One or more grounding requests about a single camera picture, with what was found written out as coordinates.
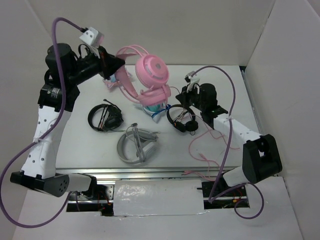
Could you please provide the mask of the large pink headphones with cable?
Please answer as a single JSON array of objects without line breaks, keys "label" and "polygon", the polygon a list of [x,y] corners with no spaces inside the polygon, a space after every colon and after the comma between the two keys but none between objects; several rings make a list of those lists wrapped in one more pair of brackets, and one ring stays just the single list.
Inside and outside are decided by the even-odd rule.
[{"label": "large pink headphones with cable", "polygon": [[[114,56],[124,61],[131,56],[139,57],[135,63],[135,75],[145,87],[144,90],[140,92],[136,91],[125,65],[114,74],[120,82],[119,88],[124,96],[130,101],[143,106],[168,103],[168,98],[171,96],[171,88],[168,85],[170,74],[167,65],[161,58],[148,53],[148,51],[138,45],[125,46]],[[178,137],[174,136],[173,133],[170,133],[168,130],[164,132],[164,140],[158,139],[157,142],[158,145],[161,144],[167,148],[166,150],[162,150],[165,156],[172,154],[174,149],[180,146]],[[135,152],[136,150],[133,143],[130,142],[125,146],[125,154],[128,158],[134,157]]]}]

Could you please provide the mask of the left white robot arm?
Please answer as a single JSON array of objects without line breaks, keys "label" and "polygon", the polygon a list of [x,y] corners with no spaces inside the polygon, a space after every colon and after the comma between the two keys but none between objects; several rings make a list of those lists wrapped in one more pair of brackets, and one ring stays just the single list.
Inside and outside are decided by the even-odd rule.
[{"label": "left white robot arm", "polygon": [[80,91],[78,85],[100,75],[109,79],[125,65],[125,60],[107,53],[102,46],[94,53],[85,47],[80,57],[66,43],[58,45],[63,81],[51,46],[47,50],[44,85],[38,98],[37,128],[27,160],[20,171],[11,173],[10,182],[30,190],[61,197],[69,190],[70,176],[56,172],[57,153],[62,134]]}]

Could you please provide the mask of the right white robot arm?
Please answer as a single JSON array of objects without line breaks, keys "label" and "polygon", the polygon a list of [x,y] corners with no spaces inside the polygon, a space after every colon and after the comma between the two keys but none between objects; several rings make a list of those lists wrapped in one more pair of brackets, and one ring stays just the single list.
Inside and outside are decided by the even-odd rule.
[{"label": "right white robot arm", "polygon": [[271,134],[262,135],[231,117],[231,111],[218,104],[217,91],[213,84],[188,84],[176,99],[185,107],[200,111],[202,120],[212,129],[235,141],[242,150],[242,164],[227,172],[220,171],[217,189],[223,196],[230,195],[235,186],[244,183],[256,184],[283,170],[277,142]]}]

